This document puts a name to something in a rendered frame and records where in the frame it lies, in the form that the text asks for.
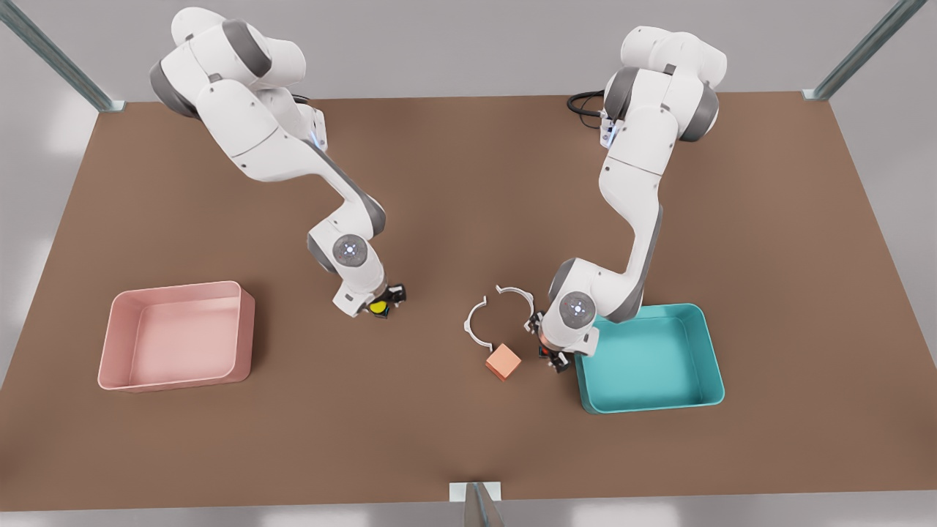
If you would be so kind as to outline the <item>blue storage box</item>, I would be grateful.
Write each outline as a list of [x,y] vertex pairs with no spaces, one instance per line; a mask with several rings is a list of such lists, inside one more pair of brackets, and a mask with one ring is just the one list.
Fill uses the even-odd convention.
[[725,389],[705,314],[696,304],[647,304],[632,320],[597,318],[597,349],[577,356],[590,414],[717,405]]

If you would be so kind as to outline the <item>pink storage box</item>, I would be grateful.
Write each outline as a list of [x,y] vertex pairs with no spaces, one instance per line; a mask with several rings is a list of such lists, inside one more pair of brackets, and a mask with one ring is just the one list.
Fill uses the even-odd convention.
[[251,371],[255,298],[234,281],[122,291],[98,367],[107,391],[217,386]]

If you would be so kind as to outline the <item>orange cube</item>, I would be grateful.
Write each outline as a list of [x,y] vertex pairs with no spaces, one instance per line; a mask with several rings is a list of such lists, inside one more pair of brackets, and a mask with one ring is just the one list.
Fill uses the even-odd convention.
[[506,381],[515,372],[522,359],[505,344],[501,344],[485,361],[485,366],[501,381]]

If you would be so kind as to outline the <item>silver frame post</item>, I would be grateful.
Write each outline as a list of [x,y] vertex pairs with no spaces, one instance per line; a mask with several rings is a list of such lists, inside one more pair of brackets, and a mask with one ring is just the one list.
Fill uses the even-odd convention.
[[463,527],[505,527],[496,506],[501,501],[500,482],[451,482],[449,501],[464,504]]
[[827,101],[861,70],[929,0],[897,0],[853,50],[815,88],[801,91],[806,101]]
[[123,100],[114,100],[105,94],[13,0],[0,0],[0,21],[96,111],[118,113],[126,108]]

